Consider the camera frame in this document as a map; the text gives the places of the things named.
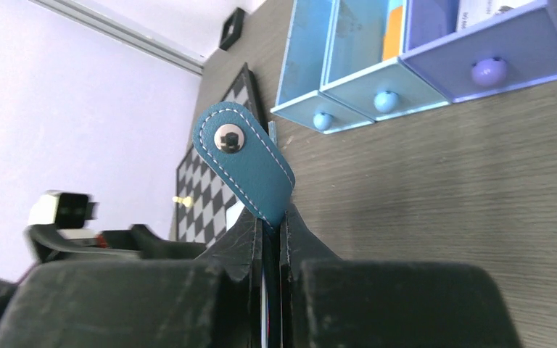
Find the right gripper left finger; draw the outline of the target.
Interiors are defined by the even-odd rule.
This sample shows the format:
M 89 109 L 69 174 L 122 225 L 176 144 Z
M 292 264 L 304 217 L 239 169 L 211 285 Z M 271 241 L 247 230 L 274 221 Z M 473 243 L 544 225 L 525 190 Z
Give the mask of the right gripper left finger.
M 40 265 L 0 320 L 0 347 L 259 347 L 262 222 L 188 260 Z

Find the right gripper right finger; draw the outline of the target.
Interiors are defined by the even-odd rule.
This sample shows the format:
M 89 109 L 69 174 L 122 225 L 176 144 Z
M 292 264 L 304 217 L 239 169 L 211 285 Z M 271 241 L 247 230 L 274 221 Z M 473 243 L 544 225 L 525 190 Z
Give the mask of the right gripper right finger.
M 343 260 L 289 205 L 280 227 L 285 347 L 520 347 L 496 282 L 456 262 Z

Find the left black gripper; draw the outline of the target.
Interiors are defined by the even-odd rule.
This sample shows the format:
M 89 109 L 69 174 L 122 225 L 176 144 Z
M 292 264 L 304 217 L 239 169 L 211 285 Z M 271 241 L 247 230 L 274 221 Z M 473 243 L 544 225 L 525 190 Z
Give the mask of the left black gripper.
M 58 230 L 54 225 L 31 225 L 25 233 L 37 258 L 33 268 L 55 261 L 130 256 L 128 231 L 95 233 L 88 229 Z M 0 279 L 0 319 L 20 284 Z

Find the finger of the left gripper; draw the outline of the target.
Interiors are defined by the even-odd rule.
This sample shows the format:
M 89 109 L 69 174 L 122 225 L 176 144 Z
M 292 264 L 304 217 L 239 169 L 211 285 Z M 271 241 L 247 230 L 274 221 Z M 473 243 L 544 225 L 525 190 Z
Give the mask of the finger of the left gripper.
M 138 258 L 148 260 L 192 260 L 207 249 L 204 243 L 162 239 L 143 224 L 134 224 L 128 230 L 101 231 L 100 245 L 134 252 Z

